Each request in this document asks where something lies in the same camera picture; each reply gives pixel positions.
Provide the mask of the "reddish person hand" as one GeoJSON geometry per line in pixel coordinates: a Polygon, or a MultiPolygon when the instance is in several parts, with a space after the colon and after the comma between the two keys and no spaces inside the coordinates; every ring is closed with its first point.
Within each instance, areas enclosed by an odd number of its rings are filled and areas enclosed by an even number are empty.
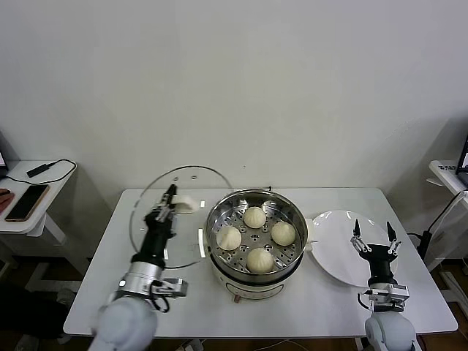
{"type": "Polygon", "coordinates": [[[12,193],[9,189],[0,189],[0,213],[10,205],[13,201],[15,194],[12,193]]]}

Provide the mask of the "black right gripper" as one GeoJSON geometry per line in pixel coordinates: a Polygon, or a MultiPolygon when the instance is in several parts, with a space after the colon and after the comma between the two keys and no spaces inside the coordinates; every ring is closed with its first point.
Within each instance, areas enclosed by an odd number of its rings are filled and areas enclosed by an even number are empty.
{"type": "Polygon", "coordinates": [[[359,221],[355,220],[350,243],[360,253],[360,257],[369,263],[369,284],[396,284],[390,264],[397,258],[397,252],[402,241],[397,238],[396,231],[390,222],[386,223],[390,246],[368,245],[361,235],[359,221]]]}

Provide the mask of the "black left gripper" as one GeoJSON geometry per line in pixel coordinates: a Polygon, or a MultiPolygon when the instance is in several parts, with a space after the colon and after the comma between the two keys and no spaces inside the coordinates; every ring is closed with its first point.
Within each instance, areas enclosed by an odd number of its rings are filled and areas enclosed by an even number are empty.
{"type": "Polygon", "coordinates": [[[173,211],[172,199],[176,195],[176,185],[171,184],[156,209],[145,217],[147,231],[140,251],[133,255],[133,262],[165,263],[164,250],[167,241],[175,234],[172,226],[178,220],[178,213],[173,211]]]}

